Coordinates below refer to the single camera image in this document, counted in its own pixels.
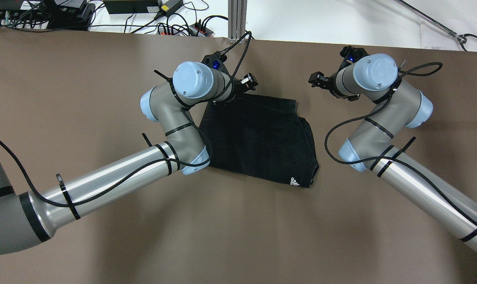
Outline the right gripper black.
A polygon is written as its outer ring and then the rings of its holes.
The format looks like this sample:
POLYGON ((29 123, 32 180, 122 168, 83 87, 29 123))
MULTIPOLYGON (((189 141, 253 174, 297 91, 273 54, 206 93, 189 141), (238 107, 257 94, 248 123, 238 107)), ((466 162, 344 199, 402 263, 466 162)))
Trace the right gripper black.
POLYGON ((312 88, 321 88, 328 90, 334 97, 338 99, 345 99, 343 94, 336 85, 336 75, 325 77, 322 72, 314 72, 309 76, 308 83, 311 83, 312 88))

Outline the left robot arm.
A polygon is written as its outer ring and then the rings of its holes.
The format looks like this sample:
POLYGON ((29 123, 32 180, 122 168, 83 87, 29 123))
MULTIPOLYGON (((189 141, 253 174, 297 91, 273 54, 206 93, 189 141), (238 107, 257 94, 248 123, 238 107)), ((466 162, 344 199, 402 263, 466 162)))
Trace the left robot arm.
POLYGON ((159 122, 164 142, 39 193, 19 159, 0 140, 0 255, 38 246, 87 214, 181 171, 189 175, 210 163, 211 147, 189 114, 201 102, 227 102, 254 90, 252 74, 235 79, 217 64, 181 63, 165 83, 140 99, 143 114, 159 122))

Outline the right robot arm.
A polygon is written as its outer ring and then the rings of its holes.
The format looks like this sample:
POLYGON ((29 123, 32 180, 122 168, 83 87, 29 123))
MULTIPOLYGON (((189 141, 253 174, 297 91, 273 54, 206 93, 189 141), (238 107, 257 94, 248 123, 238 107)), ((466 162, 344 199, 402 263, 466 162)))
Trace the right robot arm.
POLYGON ((407 69, 383 53, 348 52, 342 58, 336 72, 313 72, 307 82, 338 99, 368 99, 373 108, 328 131, 328 156, 358 172, 371 172, 477 253, 477 203, 408 155, 413 138, 402 147, 396 144, 399 134, 421 126, 434 110, 408 77, 431 76, 443 64, 431 61, 407 69))

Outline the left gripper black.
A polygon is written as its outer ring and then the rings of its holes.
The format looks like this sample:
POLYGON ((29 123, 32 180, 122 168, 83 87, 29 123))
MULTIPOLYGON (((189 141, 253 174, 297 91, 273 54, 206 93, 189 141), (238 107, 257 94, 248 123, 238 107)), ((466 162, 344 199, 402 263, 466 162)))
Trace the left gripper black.
POLYGON ((247 73, 240 81, 232 81, 231 86, 227 89, 224 94, 224 99, 221 99, 221 104, 226 104, 235 99, 236 95, 242 93, 243 91, 255 91, 258 86, 258 81, 256 77, 251 73, 247 73))

